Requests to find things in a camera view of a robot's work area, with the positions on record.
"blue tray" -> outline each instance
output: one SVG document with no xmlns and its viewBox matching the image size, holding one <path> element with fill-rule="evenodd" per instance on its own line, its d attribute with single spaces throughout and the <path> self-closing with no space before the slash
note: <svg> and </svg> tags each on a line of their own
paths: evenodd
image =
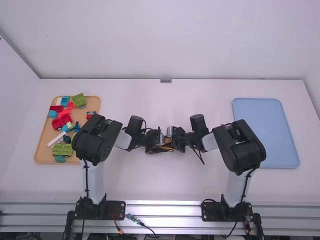
<svg viewBox="0 0 320 240">
<path fill-rule="evenodd" d="M 266 150 L 262 168 L 294 169 L 299 157 L 287 118 L 279 100 L 274 98 L 235 98 L 235 120 L 244 119 Z"/>
</svg>

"green lego brick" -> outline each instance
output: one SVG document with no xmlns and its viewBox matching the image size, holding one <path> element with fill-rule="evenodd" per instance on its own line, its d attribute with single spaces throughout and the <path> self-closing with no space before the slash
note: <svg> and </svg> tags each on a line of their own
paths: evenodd
<svg viewBox="0 0 320 240">
<path fill-rule="evenodd" d="M 83 93 L 73 96 L 72 101 L 76 107 L 81 107 L 82 105 L 87 104 L 86 98 Z"/>
<path fill-rule="evenodd" d="M 59 155 L 61 155 L 62 149 L 63 149 L 63 145 L 61 143 L 56 143 L 53 146 L 52 155 L 55 157 L 58 157 Z"/>
<path fill-rule="evenodd" d="M 74 153 L 74 150 L 71 147 L 70 143 L 66 143 L 63 145 L 63 149 L 60 153 L 60 155 L 64 156 L 65 158 L 69 158 Z"/>
</svg>

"orange tray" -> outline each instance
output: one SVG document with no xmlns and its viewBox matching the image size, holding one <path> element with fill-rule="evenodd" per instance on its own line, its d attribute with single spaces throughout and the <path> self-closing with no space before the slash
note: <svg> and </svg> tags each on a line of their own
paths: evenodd
<svg viewBox="0 0 320 240">
<path fill-rule="evenodd" d="M 53 100 L 51 105 L 56 105 L 57 98 L 63 96 L 56 96 Z M 75 107 L 74 109 L 70 110 L 70 116 L 72 118 L 72 123 L 75 124 L 76 121 L 79 122 L 80 127 L 82 127 L 86 122 L 87 112 L 96 111 L 98 113 L 100 107 L 100 98 L 98 96 L 85 96 L 86 100 L 86 107 L 84 109 L 80 109 L 79 107 Z M 44 127 L 40 136 L 40 140 L 38 146 L 36 148 L 34 154 L 34 161 L 38 164 L 79 164 L 79 159 L 76 158 L 76 152 L 73 151 L 71 157 L 66 158 L 66 162 L 57 162 L 55 157 L 52 155 L 52 148 L 49 147 L 47 144 L 53 140 L 56 136 L 61 134 L 61 130 L 57 131 L 54 130 L 52 127 L 53 118 L 47 117 L 44 123 Z M 74 135 L 75 132 L 71 131 L 68 135 L 71 137 Z"/>
</svg>

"toy car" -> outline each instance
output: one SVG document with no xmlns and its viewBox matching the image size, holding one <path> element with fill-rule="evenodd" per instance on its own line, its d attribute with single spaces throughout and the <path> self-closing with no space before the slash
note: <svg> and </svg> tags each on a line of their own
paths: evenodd
<svg viewBox="0 0 320 240">
<path fill-rule="evenodd" d="M 64 114 L 60 118 L 53 119 L 51 124 L 54 130 L 61 130 L 67 122 L 72 123 L 72 118 L 69 114 Z"/>
<path fill-rule="evenodd" d="M 70 143 L 61 144 L 56 143 L 52 149 L 52 155 L 54 157 L 64 156 L 65 158 L 69 158 L 74 153 L 74 150 L 71 147 Z"/>
</svg>

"lego brick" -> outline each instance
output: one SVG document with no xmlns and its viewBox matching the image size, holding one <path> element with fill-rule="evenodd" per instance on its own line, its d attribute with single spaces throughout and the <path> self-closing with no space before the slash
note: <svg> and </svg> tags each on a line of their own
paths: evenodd
<svg viewBox="0 0 320 240">
<path fill-rule="evenodd" d="M 73 96 L 72 101 L 76 107 L 87 104 L 86 98 L 83 93 Z"/>
<path fill-rule="evenodd" d="M 68 129 L 70 129 L 70 130 L 74 128 L 74 126 L 72 125 L 71 122 L 67 122 L 67 123 L 66 123 L 66 126 L 67 126 Z"/>
<path fill-rule="evenodd" d="M 69 110 L 74 109 L 76 107 L 72 101 L 68 102 L 67 106 Z"/>
<path fill-rule="evenodd" d="M 60 105 L 61 105 L 61 100 L 62 100 L 62 97 L 58 97 L 58 98 L 56 99 L 55 105 L 56 105 L 56 106 L 60 106 Z"/>
<path fill-rule="evenodd" d="M 84 104 L 84 105 L 80 106 L 80 109 L 85 109 L 86 107 L 87 107 L 87 105 Z"/>
<path fill-rule="evenodd" d="M 61 143 L 56 143 L 54 146 L 53 146 L 53 149 L 52 149 L 52 155 L 54 157 L 58 157 L 59 155 L 61 155 L 61 151 L 63 149 L 63 145 Z"/>
<path fill-rule="evenodd" d="M 61 131 L 64 131 L 64 132 L 66 132 L 66 133 L 70 133 L 70 129 L 68 128 L 67 125 L 63 125 Z"/>
<path fill-rule="evenodd" d="M 55 119 L 57 116 L 58 116 L 58 113 L 56 111 L 49 110 L 49 113 L 48 113 L 49 118 Z"/>
<path fill-rule="evenodd" d="M 53 148 L 54 145 L 56 143 L 61 143 L 64 140 L 64 135 L 66 135 L 67 133 L 65 131 L 63 131 L 62 133 L 60 133 L 58 136 L 56 136 L 54 139 L 52 139 L 47 145 L 48 147 Z"/>
<path fill-rule="evenodd" d="M 69 102 L 69 99 L 70 99 L 69 96 L 64 96 L 64 97 L 62 97 L 62 99 L 61 99 L 61 105 L 64 106 L 64 107 L 67 107 L 67 104 L 68 104 L 68 102 Z"/>
<path fill-rule="evenodd" d="M 96 113 L 97 113 L 96 111 L 87 111 L 86 112 L 87 115 L 93 115 L 93 114 L 96 114 Z"/>
<path fill-rule="evenodd" d="M 58 162 L 58 163 L 65 163 L 67 160 L 64 156 L 62 155 L 59 155 L 59 156 L 56 156 L 55 157 L 55 160 Z"/>
<path fill-rule="evenodd" d="M 92 117 L 92 115 L 93 115 L 93 114 L 87 114 L 85 118 L 86 118 L 87 120 L 89 120 L 89 119 Z"/>
<path fill-rule="evenodd" d="M 68 108 L 61 112 L 58 112 L 58 118 L 61 118 L 61 116 L 65 114 L 70 114 L 70 110 Z"/>
<path fill-rule="evenodd" d="M 76 121 L 75 122 L 75 125 L 74 125 L 74 132 L 76 133 L 76 132 L 78 132 L 79 131 L 79 129 L 80 129 L 80 124 L 79 124 L 79 122 L 78 121 Z"/>
<path fill-rule="evenodd" d="M 61 130 L 67 122 L 72 123 L 72 118 L 69 114 L 64 114 L 61 118 L 53 119 L 51 124 L 54 130 Z"/>
<path fill-rule="evenodd" d="M 49 110 L 53 110 L 53 111 L 56 111 L 57 113 L 60 113 L 61 111 L 64 110 L 64 106 L 50 106 L 50 109 Z"/>
</svg>

